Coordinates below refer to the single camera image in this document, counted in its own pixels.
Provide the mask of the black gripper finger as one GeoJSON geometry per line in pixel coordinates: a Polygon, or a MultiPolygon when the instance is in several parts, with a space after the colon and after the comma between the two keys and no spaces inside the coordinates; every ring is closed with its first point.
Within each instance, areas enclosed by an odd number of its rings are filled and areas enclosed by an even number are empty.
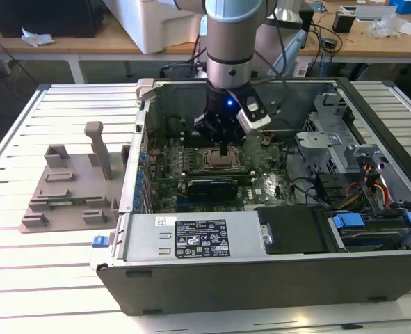
{"type": "Polygon", "coordinates": [[[227,155],[229,146],[242,146],[245,140],[246,133],[241,125],[238,122],[231,123],[222,132],[222,155],[227,155]]]}
{"type": "Polygon", "coordinates": [[[217,117],[212,114],[205,112],[194,119],[195,130],[205,137],[208,141],[212,141],[218,145],[220,150],[220,155],[224,155],[224,133],[223,127],[219,123],[217,117]]]}

